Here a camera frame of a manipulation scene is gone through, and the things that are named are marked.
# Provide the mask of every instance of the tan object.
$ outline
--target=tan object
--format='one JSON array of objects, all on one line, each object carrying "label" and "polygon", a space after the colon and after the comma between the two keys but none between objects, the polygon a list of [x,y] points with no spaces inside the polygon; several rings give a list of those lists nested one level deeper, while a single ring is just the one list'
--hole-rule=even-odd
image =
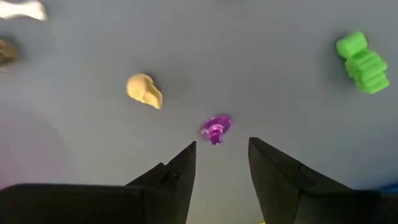
[{"label": "tan object", "polygon": [[146,74],[135,74],[127,81],[127,94],[131,98],[156,109],[161,109],[163,106],[162,93],[156,89],[154,81]]},{"label": "tan object", "polygon": [[15,62],[18,58],[17,48],[10,42],[0,39],[0,67]]},{"label": "tan object", "polygon": [[43,4],[36,0],[22,3],[9,3],[0,0],[0,17],[3,19],[12,19],[22,16],[29,16],[40,21],[47,20]]}]

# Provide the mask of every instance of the purple plastic piece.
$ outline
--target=purple plastic piece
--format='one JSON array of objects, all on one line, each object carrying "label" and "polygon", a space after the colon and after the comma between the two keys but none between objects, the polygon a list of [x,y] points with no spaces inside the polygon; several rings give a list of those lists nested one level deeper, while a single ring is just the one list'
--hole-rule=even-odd
[{"label": "purple plastic piece", "polygon": [[203,140],[210,141],[213,145],[222,142],[221,136],[231,127],[232,119],[229,115],[218,115],[210,118],[200,128]]}]

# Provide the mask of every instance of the small object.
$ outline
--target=small object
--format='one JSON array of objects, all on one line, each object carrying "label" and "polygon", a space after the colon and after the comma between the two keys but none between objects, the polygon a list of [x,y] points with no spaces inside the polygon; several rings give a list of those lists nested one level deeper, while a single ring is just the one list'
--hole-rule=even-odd
[{"label": "small object", "polygon": [[200,128],[200,134],[203,140],[210,141],[213,145],[222,142],[221,136],[231,127],[232,119],[229,115],[218,115],[210,118]]},{"label": "small object", "polygon": [[22,16],[29,16],[40,21],[47,20],[43,4],[37,0],[22,3],[9,3],[0,0],[0,17],[3,19],[12,19]]},{"label": "small object", "polygon": [[0,39],[0,67],[15,62],[18,58],[17,48],[10,42]]},{"label": "small object", "polygon": [[141,103],[162,109],[162,93],[154,86],[152,78],[146,74],[135,74],[127,81],[127,94]]},{"label": "small object", "polygon": [[373,94],[389,86],[387,63],[375,52],[368,50],[368,41],[362,32],[355,32],[336,44],[337,52],[346,59],[348,76],[360,90]]}]

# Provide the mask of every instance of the light blue surface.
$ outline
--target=light blue surface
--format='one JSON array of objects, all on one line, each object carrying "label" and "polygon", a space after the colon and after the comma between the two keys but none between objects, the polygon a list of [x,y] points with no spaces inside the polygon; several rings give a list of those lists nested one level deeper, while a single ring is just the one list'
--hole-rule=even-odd
[{"label": "light blue surface", "polygon": [[[257,136],[354,189],[398,180],[398,1],[45,0],[49,21],[0,20],[24,58],[0,75],[0,187],[122,185],[198,142],[188,224],[258,223],[248,139]],[[347,77],[336,41],[363,30],[389,62],[374,96]],[[130,99],[152,75],[156,110]]]}]

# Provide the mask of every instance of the green plastic block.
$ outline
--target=green plastic block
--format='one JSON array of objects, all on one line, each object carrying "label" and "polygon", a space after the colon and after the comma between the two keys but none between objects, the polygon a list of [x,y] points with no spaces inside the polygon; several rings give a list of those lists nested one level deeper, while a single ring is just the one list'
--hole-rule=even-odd
[{"label": "green plastic block", "polygon": [[355,32],[341,40],[336,44],[337,52],[345,59],[349,59],[358,52],[366,50],[368,41],[362,32]]},{"label": "green plastic block", "polygon": [[376,93],[389,86],[387,63],[375,52],[367,49],[368,42],[361,32],[351,34],[337,42],[338,53],[346,59],[346,70],[360,90]]}]

